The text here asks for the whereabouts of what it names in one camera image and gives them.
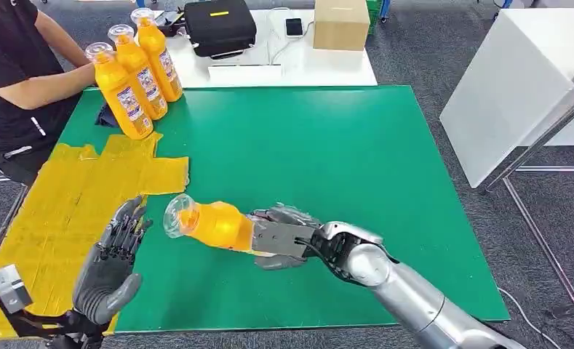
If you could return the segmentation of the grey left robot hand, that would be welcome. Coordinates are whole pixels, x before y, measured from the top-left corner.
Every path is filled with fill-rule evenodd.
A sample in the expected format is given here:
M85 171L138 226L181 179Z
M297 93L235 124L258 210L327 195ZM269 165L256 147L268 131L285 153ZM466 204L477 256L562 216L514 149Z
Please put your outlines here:
M125 201L91 246L73 289L73 306L104 325L137 294L142 276L133 272L136 254L152 220L143 218L143 196Z

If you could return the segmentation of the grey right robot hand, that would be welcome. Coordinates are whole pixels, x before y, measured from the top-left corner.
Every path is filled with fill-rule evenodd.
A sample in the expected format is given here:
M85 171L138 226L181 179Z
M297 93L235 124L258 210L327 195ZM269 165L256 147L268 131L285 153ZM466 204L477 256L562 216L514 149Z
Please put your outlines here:
M255 265L263 270L296 268L308 259L306 246L296 238L309 240L321 221L293 206L276 204L245 215L252 221L252 252Z

